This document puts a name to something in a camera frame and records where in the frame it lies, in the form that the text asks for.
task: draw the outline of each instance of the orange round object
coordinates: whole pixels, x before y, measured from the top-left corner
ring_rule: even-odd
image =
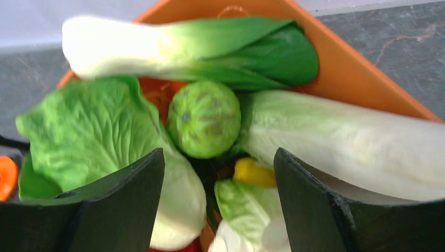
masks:
[[[0,201],[7,201],[13,194],[18,179],[17,164],[7,156],[0,156]]]

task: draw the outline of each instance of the striped green skin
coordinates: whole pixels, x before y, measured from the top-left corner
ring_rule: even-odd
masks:
[[[224,84],[200,81],[174,97],[167,128],[175,145],[197,159],[210,159],[228,151],[241,127],[239,101]]]

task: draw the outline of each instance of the orange crate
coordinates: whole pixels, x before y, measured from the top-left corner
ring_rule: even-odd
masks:
[[[436,115],[390,80],[293,0],[162,0],[138,17],[136,23],[165,24],[195,18],[267,16],[294,19],[314,45],[320,72],[309,85],[296,91],[362,107],[442,122]],[[69,71],[59,83],[71,78]],[[206,228],[200,240],[203,251],[213,238]]]

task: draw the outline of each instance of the marble surface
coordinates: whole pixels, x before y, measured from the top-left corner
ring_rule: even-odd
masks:
[[[445,2],[319,19],[445,120]],[[39,103],[68,69],[60,49],[1,56],[0,134],[22,139],[15,117]],[[0,149],[0,155],[9,152]]]

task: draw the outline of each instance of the yellow vegetable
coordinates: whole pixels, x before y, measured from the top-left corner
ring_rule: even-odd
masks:
[[[275,172],[257,165],[257,162],[251,157],[244,157],[235,163],[233,180],[266,188],[275,188],[277,186]]]

